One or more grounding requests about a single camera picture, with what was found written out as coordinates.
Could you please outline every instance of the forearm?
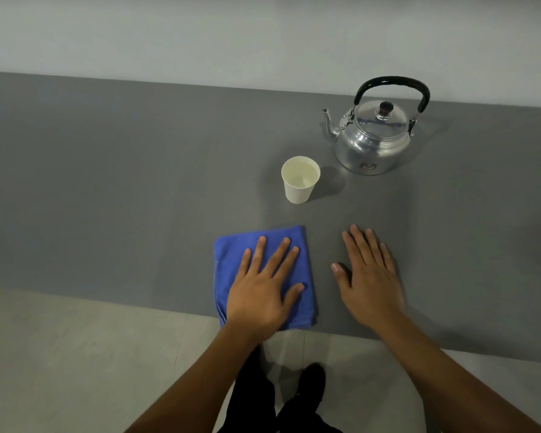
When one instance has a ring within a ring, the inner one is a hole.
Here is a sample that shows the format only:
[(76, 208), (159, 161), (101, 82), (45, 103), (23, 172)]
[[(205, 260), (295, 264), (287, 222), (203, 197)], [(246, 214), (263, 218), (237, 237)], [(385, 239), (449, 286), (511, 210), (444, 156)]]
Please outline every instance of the forearm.
[(447, 356), (403, 314), (375, 330), (445, 433), (541, 432), (540, 425)]
[(126, 432), (212, 432), (224, 397), (255, 346), (240, 328), (227, 323), (196, 363)]

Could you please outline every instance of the kettle lid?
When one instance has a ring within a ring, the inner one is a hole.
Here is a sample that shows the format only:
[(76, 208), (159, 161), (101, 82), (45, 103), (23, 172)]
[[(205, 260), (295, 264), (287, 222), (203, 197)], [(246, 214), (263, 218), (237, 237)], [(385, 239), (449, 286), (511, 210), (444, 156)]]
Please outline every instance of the kettle lid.
[(397, 138), (409, 127), (403, 110), (386, 100), (371, 100), (355, 107), (353, 120), (361, 132), (380, 140)]

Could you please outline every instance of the white wall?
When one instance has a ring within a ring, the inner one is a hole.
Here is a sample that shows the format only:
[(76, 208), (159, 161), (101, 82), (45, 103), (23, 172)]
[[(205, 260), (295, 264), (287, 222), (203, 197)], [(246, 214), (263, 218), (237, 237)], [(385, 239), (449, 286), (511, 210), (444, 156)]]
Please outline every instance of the white wall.
[(541, 106), (541, 0), (0, 0), (0, 71)]

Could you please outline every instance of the gray tabletop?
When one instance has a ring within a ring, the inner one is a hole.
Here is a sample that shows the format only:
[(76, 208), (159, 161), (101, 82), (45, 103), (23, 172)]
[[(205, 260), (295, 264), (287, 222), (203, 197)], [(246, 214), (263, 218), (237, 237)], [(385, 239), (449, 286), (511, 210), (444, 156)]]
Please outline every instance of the gray tabletop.
[[(363, 177), (322, 125), (351, 102), (0, 73), (0, 286), (216, 316), (214, 240), (304, 225), (314, 329), (371, 337), (329, 268), (357, 223), (442, 347), (541, 360), (541, 108), (431, 101), (404, 164)], [(303, 205), (280, 177), (295, 155), (322, 170)]]

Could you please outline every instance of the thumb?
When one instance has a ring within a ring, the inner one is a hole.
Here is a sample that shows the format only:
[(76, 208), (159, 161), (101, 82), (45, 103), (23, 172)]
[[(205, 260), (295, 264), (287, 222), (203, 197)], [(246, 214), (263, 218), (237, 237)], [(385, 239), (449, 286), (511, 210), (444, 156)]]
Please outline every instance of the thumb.
[(337, 284), (339, 285), (339, 289), (341, 291), (341, 294), (351, 288), (351, 284), (348, 282), (348, 276), (345, 270), (340, 266), (338, 263), (331, 264), (331, 270), (333, 271), (333, 275), (335, 276), (335, 279), (337, 280)]
[(301, 295), (304, 290), (304, 285), (301, 283), (293, 285), (284, 296), (283, 300), (283, 313), (285, 314), (285, 319), (289, 316), (292, 306), (295, 305), (296, 300)]

